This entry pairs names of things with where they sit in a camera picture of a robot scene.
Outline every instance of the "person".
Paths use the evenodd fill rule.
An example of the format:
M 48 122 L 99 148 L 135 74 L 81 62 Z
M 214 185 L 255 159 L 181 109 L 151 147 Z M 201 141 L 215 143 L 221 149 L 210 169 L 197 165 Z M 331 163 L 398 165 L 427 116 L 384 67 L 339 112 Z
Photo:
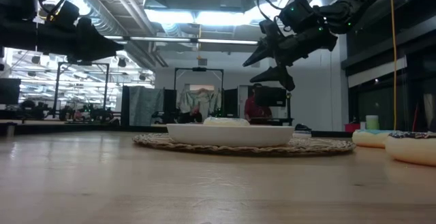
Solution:
M 203 116 L 200 112 L 200 105 L 194 106 L 190 112 L 183 113 L 178 118 L 178 123 L 201 123 Z
M 253 118 L 271 118 L 271 109 L 269 107 L 261 107 L 256 105 L 255 103 L 255 90 L 256 88 L 262 87 L 261 84 L 254 84 L 253 89 L 253 95 L 248 97 L 248 99 L 245 101 L 245 119 L 247 119 L 249 122 L 251 122 L 251 119 Z

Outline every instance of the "round placemat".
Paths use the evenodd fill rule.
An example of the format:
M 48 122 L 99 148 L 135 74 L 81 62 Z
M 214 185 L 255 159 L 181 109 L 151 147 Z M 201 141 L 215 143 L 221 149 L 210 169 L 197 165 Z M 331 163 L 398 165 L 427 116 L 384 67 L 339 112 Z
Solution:
M 247 155 L 262 157 L 295 157 L 314 155 L 335 155 L 350 153 L 356 145 L 351 141 L 329 140 L 321 138 L 300 139 L 292 138 L 287 145 L 274 147 L 250 146 L 213 146 L 192 145 L 175 142 L 167 133 L 148 133 L 137 135 L 133 141 L 138 146 L 175 150 L 190 153 L 209 153 L 219 155 Z

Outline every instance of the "table surface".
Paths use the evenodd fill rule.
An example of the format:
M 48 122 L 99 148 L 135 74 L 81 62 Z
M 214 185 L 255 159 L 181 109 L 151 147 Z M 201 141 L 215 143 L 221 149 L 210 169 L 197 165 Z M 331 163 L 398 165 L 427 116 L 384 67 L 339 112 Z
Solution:
M 436 168 L 382 149 L 230 157 L 135 147 L 134 135 L 0 139 L 0 223 L 436 222 Z

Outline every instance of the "yellow cable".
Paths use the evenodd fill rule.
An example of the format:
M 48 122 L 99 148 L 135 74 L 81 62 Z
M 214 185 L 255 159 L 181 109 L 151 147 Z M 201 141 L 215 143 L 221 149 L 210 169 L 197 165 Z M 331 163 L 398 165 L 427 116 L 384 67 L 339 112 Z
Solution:
M 392 41 L 394 44 L 394 130 L 396 130 L 396 34 L 395 34 L 395 8 L 394 0 L 390 0 L 390 11 L 392 14 Z

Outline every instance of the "metal frame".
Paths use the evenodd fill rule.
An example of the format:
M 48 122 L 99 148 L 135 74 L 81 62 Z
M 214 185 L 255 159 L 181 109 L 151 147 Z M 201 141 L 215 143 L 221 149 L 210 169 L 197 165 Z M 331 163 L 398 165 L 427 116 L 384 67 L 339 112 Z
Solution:
M 57 107 L 57 95 L 59 93 L 59 79 L 61 77 L 61 66 L 62 65 L 81 65 L 81 64 L 72 64 L 68 62 L 60 62 L 57 63 L 57 75 L 56 75 L 56 89 L 54 90 L 54 104 L 53 104 L 53 118 L 56 116 L 56 107 Z M 109 81 L 109 67 L 110 65 L 108 63 L 92 63 L 91 65 L 103 65 L 106 66 L 106 82 L 104 85 L 104 100 L 103 100 L 103 109 L 106 110 L 106 98 L 108 96 L 108 81 Z
M 209 69 L 204 68 L 206 71 L 220 71 L 221 72 L 221 111 L 224 111 L 224 69 Z M 191 70 L 196 71 L 196 68 L 185 68 L 185 67 L 176 67 L 174 69 L 174 90 L 176 89 L 176 83 L 177 83 L 177 71 L 178 70 Z M 174 109 L 177 108 L 177 99 L 174 101 Z

